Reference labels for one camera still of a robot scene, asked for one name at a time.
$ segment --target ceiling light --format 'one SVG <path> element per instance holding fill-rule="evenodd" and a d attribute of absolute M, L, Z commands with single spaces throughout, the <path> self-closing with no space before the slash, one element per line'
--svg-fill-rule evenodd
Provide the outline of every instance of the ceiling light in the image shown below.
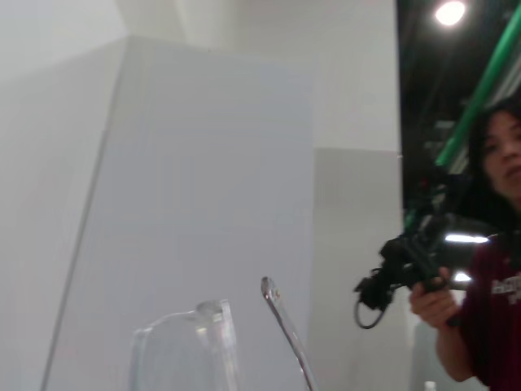
<path fill-rule="evenodd" d="M 461 271 L 454 275 L 454 281 L 456 281 L 457 283 L 468 283 L 471 280 L 472 279 L 468 275 Z"/>
<path fill-rule="evenodd" d="M 447 235 L 445 240 L 455 243 L 486 243 L 488 239 L 484 236 L 469 236 L 469 235 Z"/>
<path fill-rule="evenodd" d="M 462 19 L 465 11 L 463 2 L 446 2 L 436 11 L 436 18 L 445 26 L 453 26 Z"/>

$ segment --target green pipe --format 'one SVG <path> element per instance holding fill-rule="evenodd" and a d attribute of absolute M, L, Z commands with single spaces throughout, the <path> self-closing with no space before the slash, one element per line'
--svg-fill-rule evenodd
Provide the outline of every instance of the green pipe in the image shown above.
<path fill-rule="evenodd" d="M 474 124 L 479 111 L 487 103 L 487 99 L 493 92 L 494 86 L 503 74 L 504 68 L 512 54 L 512 50 L 518 43 L 520 36 L 521 2 L 519 2 L 517 9 L 510 18 L 510 22 L 501 35 L 501 38 L 496 45 L 496 49 L 492 54 L 492 58 L 488 62 L 487 68 L 472 95 L 471 101 L 460 118 L 460 121 L 454 128 L 453 136 L 445 144 L 443 151 L 441 151 L 440 155 L 436 159 L 437 165 L 444 167 L 449 166 L 453 162 L 457 153 L 461 150 L 469 129 Z"/>

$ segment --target black ceiling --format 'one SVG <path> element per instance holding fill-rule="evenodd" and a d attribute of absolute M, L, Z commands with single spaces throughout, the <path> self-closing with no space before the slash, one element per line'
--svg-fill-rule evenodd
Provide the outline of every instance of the black ceiling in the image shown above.
<path fill-rule="evenodd" d="M 441 145 L 443 131 L 435 124 L 461 116 L 519 0 L 468 2 L 452 28 L 434 20 L 440 3 L 397 0 L 404 201 L 436 158 L 418 145 Z"/>

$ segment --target white partition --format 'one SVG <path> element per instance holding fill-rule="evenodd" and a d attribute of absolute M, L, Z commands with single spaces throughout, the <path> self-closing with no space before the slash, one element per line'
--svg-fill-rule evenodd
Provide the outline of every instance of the white partition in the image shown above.
<path fill-rule="evenodd" d="M 46 391 L 124 391 L 136 328 L 230 300 L 243 389 L 302 390 L 260 294 L 302 338 L 313 207 L 309 78 L 164 43 L 129 43 Z"/>

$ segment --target clear acrylic stand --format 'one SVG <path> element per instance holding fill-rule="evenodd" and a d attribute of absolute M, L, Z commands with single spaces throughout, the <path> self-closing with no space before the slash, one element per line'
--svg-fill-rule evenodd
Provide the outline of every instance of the clear acrylic stand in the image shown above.
<path fill-rule="evenodd" d="M 129 391 L 239 391 L 230 305 L 207 301 L 136 332 Z"/>

